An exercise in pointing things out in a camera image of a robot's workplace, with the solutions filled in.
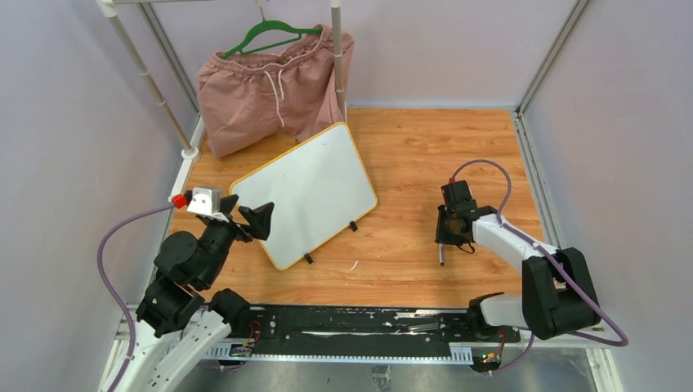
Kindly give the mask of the white blue whiteboard marker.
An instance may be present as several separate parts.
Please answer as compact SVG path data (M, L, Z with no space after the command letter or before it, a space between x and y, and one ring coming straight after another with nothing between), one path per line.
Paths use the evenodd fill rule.
M445 265L445 246L443 243L438 244L438 260L440 266Z

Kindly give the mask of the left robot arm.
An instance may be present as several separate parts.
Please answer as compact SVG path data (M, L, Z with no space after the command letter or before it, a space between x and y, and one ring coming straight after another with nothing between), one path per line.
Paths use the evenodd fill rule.
M216 292L209 302L200 295L218 277L233 242L270 237L274 203L250 208L239 206L238 199L236 194L222 197L217 188L195 187L105 234L97 248L97 269L123 312L128 339L121 365L110 372L103 391L173 391L222 339L243 337L246 353L257 346L263 325L252 317L248 301L231 289ZM154 258L154 278L130 311L105 273L105 245L125 225L175 208L186 209L205 229L200 236L177 231L163 240Z

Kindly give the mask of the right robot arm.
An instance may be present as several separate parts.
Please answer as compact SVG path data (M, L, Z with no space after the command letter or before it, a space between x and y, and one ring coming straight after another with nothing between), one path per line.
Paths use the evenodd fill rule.
M521 294L491 293L470 300L467 330L487 341L500 327L517 327L547 340L602 320L584 255L529 236L492 207L455 212L438 207L436 243L481 245L521 276Z

